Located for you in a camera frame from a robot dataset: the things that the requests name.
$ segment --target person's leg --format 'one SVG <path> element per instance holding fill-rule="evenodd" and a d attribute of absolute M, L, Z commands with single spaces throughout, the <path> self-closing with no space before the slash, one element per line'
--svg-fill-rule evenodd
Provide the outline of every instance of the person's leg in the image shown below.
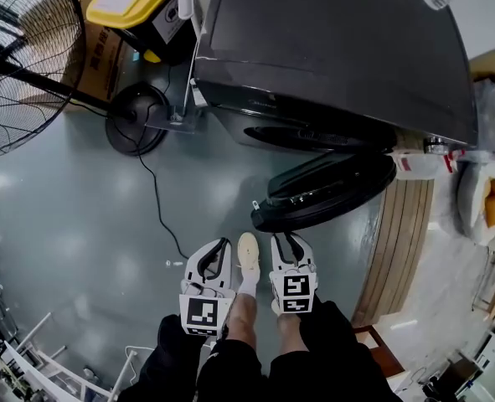
<path fill-rule="evenodd" d="M 302 340 L 316 363 L 322 365 L 317 368 L 317 388 L 327 394 L 345 386 L 357 389 L 363 400 L 400 401 L 372 353 L 357 342 L 351 323 L 334 302 L 321 302 L 315 296 L 312 312 L 300 318 Z"/>
<path fill-rule="evenodd" d="M 227 339 L 243 341 L 256 350 L 256 285 L 260 279 L 258 243 L 253 234 L 246 232 L 238 242 L 238 261 L 243 281 L 229 312 Z"/>
<path fill-rule="evenodd" d="M 281 314 L 277 327 L 281 336 L 281 355 L 271 362 L 271 399 L 287 402 L 322 400 L 317 386 L 319 364 L 302 340 L 297 314 Z"/>
<path fill-rule="evenodd" d="M 308 351 L 299 332 L 300 324 L 301 319 L 297 314 L 281 314 L 277 319 L 281 335 L 281 354 Z"/>
<path fill-rule="evenodd" d="M 205 337 L 186 334 L 179 316 L 163 318 L 156 349 L 143 364 L 137 383 L 120 394 L 119 402 L 155 399 L 192 402 L 204 341 Z"/>
<path fill-rule="evenodd" d="M 199 402 L 251 402 L 263 398 L 261 365 L 256 357 L 256 284 L 260 279 L 258 244 L 253 234 L 238 243 L 243 282 L 229 312 L 229 333 L 201 369 Z"/>

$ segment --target cardboard box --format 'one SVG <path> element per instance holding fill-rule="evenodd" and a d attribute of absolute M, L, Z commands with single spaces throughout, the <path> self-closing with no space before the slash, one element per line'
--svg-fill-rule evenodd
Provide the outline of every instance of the cardboard box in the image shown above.
<path fill-rule="evenodd" d="M 87 21 L 85 21 L 85 34 L 87 36 L 85 68 L 78 90 L 109 102 L 116 94 L 126 44 L 109 28 Z"/>
<path fill-rule="evenodd" d="M 495 49 L 478 55 L 469 61 L 471 67 L 471 77 L 474 82 L 495 77 Z"/>

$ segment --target black pants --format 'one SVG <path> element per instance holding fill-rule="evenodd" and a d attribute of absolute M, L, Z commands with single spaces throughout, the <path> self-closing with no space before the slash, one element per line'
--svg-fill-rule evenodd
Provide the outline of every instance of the black pants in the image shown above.
<path fill-rule="evenodd" d="M 185 334 L 180 318 L 167 316 L 139 381 L 121 393 L 119 402 L 192 402 L 195 390 L 199 402 L 400 400 L 334 302 L 322 303 L 316 297 L 312 312 L 300 318 L 309 351 L 273 360 L 269 378 L 262 376 L 251 346 L 224 340 L 214 347 L 197 381 L 205 338 Z"/>

